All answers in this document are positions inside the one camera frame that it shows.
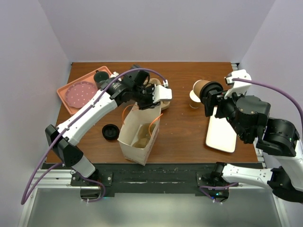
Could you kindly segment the cream paper takeout bag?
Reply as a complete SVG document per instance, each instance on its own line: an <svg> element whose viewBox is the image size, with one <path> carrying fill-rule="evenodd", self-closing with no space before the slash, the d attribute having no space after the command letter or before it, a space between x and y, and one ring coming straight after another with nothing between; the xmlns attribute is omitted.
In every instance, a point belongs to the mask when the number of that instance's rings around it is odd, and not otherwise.
<svg viewBox="0 0 303 227"><path fill-rule="evenodd" d="M122 113L122 127L118 142L125 159L144 166L160 129L161 107L139 110L137 104L128 105Z"/></svg>

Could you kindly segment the black plastic cup lid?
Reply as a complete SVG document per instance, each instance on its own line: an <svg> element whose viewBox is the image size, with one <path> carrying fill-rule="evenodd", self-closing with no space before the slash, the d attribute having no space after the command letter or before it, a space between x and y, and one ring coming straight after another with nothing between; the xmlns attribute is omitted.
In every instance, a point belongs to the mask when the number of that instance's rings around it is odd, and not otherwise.
<svg viewBox="0 0 303 227"><path fill-rule="evenodd" d="M201 92L201 98L202 98L201 102L202 103L205 102L205 100L207 99L207 97L211 91L214 91L215 93L223 92L223 87L220 83L218 83L216 81L210 81L210 83L208 85L206 85Z"/></svg>

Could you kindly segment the brown paper coffee cup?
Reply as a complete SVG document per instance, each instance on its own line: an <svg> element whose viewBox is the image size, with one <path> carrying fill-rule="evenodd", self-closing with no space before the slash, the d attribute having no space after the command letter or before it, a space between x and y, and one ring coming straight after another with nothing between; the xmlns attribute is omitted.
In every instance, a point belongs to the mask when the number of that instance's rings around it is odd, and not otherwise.
<svg viewBox="0 0 303 227"><path fill-rule="evenodd" d="M201 92L202 90L204 89L204 87L206 85L208 85L210 83L210 81L208 80L197 80L194 84L193 84L193 91L194 91L194 94L200 99L202 100L201 98Z"/></svg>

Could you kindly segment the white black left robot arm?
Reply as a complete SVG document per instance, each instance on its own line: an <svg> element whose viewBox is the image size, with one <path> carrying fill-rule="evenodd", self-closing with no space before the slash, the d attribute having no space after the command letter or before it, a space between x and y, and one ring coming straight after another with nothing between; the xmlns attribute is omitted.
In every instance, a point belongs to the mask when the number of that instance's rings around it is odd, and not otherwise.
<svg viewBox="0 0 303 227"><path fill-rule="evenodd" d="M49 148L65 166L78 172L86 185L94 185L98 181L98 174L77 144L91 127L124 102L133 100L140 110L145 110L159 106L163 100L172 99L166 79L160 85L145 84L150 73L159 75L151 69L132 68L106 79L97 93L71 118L45 129Z"/></svg>

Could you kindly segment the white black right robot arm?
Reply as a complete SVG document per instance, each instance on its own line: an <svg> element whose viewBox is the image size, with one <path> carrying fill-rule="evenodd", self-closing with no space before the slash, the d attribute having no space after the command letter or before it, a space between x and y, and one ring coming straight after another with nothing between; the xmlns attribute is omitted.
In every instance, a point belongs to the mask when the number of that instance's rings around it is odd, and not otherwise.
<svg viewBox="0 0 303 227"><path fill-rule="evenodd" d="M303 146L295 126L287 120L269 116L270 104L256 96L232 93L225 97L219 85L199 92L206 116L217 107L216 117L224 118L245 144L257 141L256 147L275 157L278 168L254 169L217 162L210 173L215 188L224 190L237 183L269 188L289 202L303 201Z"/></svg>

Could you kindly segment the cardboard two-cup carrier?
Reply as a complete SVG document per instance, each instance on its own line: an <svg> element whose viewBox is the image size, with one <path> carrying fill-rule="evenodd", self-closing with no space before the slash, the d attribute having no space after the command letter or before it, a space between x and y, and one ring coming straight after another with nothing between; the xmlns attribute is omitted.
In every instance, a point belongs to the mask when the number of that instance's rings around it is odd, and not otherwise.
<svg viewBox="0 0 303 227"><path fill-rule="evenodd" d="M160 82L159 79L151 78L150 84L155 85L155 102L160 101L161 111L167 109L170 105L170 100L172 99L172 94L170 89L166 89Z"/></svg>

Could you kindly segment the white rectangular plate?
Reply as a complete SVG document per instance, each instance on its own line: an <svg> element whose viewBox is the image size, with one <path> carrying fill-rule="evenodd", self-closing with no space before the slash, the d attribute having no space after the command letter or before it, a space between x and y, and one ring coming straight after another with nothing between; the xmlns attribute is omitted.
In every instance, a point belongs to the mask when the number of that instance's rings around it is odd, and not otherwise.
<svg viewBox="0 0 303 227"><path fill-rule="evenodd" d="M233 153L236 148L237 135L225 118L216 118L217 107L209 119L205 144L216 150Z"/></svg>

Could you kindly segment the dark green mug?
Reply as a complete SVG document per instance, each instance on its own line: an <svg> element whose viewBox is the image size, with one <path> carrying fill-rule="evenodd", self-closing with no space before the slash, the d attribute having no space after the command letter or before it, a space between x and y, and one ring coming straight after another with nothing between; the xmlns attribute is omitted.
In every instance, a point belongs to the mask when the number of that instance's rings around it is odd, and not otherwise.
<svg viewBox="0 0 303 227"><path fill-rule="evenodd" d="M97 70L95 72L95 75L94 75L94 81L95 81L95 84L97 86L97 89L100 89L100 87L102 86L102 84L107 80L109 79L109 74L105 71L99 71Z"/></svg>

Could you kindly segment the pink rectangular tray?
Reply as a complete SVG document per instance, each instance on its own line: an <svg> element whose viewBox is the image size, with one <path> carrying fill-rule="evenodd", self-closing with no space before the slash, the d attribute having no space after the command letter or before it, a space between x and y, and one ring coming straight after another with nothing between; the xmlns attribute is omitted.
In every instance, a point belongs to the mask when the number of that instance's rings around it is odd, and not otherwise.
<svg viewBox="0 0 303 227"><path fill-rule="evenodd" d="M77 113L96 94L98 88L94 75L97 71L105 71L108 75L112 75L106 66L102 66L78 79L72 79L70 83L57 89L57 95L70 115Z"/></svg>

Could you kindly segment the pink polka dot plate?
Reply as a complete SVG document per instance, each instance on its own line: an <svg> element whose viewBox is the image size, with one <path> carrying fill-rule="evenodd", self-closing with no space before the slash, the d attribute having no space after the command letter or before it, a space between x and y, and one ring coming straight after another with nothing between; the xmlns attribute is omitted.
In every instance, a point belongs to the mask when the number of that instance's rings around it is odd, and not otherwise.
<svg viewBox="0 0 303 227"><path fill-rule="evenodd" d="M81 109L97 92L94 83L81 81L71 85L65 93L65 101L70 107Z"/></svg>

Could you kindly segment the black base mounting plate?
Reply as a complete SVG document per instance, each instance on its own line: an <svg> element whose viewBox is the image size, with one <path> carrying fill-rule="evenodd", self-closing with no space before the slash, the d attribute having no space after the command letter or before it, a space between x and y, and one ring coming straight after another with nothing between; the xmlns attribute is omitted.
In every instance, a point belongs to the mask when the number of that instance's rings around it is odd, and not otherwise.
<svg viewBox="0 0 303 227"><path fill-rule="evenodd" d="M96 164L105 196L118 193L193 194L202 196L199 186L214 164Z"/></svg>

